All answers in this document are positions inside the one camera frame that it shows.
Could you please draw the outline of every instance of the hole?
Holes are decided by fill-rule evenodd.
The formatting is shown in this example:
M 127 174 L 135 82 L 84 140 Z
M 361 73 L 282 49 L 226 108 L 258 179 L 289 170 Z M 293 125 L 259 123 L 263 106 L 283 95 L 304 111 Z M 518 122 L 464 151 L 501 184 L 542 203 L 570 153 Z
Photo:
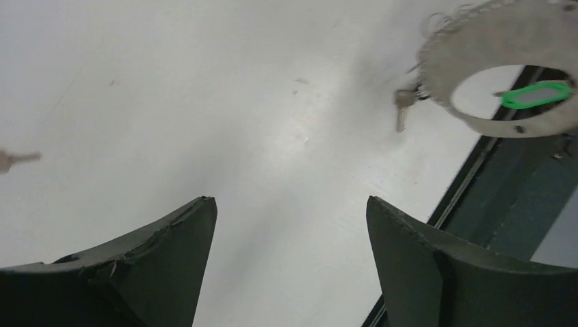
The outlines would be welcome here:
M 511 90 L 523 67 L 522 65 L 494 67 L 470 76 L 455 89 L 451 96 L 452 104 L 464 114 L 492 119 L 502 104 L 501 97 L 495 96 L 494 93 Z M 546 70 L 541 80 L 567 80 L 572 88 L 575 87 L 575 81 L 558 69 Z M 517 110 L 514 120 L 542 114 L 564 101 Z
M 470 76 L 452 94 L 453 105 L 464 114 L 492 119 L 501 102 L 493 93 L 509 90 L 522 68 L 522 65 L 500 66 Z
M 52 264 L 65 264 L 67 262 L 74 262 L 78 260 L 80 260 L 80 258 L 77 255 L 70 254 L 54 261 Z

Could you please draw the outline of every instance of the chain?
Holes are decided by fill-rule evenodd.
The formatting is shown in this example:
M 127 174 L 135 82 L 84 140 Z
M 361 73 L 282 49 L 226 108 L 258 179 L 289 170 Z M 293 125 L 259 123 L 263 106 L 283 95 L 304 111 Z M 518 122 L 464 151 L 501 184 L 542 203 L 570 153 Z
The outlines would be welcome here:
M 501 8 L 502 6 L 512 5 L 522 1 L 525 0 L 491 0 L 478 6 L 473 6 L 471 4 L 462 5 L 455 10 L 455 13 L 452 16 L 444 15 L 441 13 L 434 13 L 426 17 L 426 19 L 422 23 L 422 33 L 424 32 L 429 33 L 425 33 L 427 35 L 427 41 L 418 53 L 419 64 L 417 65 L 417 68 L 419 68 L 418 80 L 421 83 L 423 92 L 430 94 L 430 90 L 428 89 L 427 85 L 427 79 L 425 77 L 427 76 L 427 68 L 426 68 L 427 52 L 432 46 L 435 46 L 436 44 L 443 42 L 447 37 L 449 37 L 450 34 L 459 30 L 461 26 L 463 26 L 473 18 L 476 18 L 477 16 L 483 14 L 487 14 L 492 10 Z M 433 30 L 431 31 L 424 30 L 424 25 L 426 25 L 428 22 L 431 22 L 431 20 L 436 16 L 441 16 L 444 19 L 442 19 L 441 23 L 438 22 L 437 25 L 434 25 Z M 432 94 L 431 98 L 435 102 L 438 102 L 438 104 L 441 104 L 436 99 L 435 94 Z

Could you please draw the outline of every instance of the metal key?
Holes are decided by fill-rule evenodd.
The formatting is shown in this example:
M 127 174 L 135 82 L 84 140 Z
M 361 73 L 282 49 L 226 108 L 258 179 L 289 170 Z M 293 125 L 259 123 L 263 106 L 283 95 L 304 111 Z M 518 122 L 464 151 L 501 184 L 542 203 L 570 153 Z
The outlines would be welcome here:
M 406 118 L 410 106 L 416 102 L 415 90 L 397 90 L 395 92 L 395 106 L 397 107 L 397 133 L 406 128 Z
M 17 155 L 0 150 L 0 174 L 6 174 L 14 165 L 23 164 L 25 162 L 40 160 L 42 156 L 40 153 L 29 153 L 26 155 Z

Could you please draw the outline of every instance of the floor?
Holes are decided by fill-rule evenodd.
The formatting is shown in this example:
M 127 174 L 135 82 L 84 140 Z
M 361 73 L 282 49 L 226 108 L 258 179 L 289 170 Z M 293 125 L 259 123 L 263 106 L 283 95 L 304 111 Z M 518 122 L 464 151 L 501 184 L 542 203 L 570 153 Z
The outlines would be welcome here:
M 195 327 L 360 326 L 380 293 L 367 198 L 427 220 L 478 138 L 429 102 L 395 133 L 419 24 L 455 6 L 2 1 L 0 146 L 43 158 L 0 176 L 0 266 L 215 196 Z M 490 116 L 518 69 L 456 102 Z

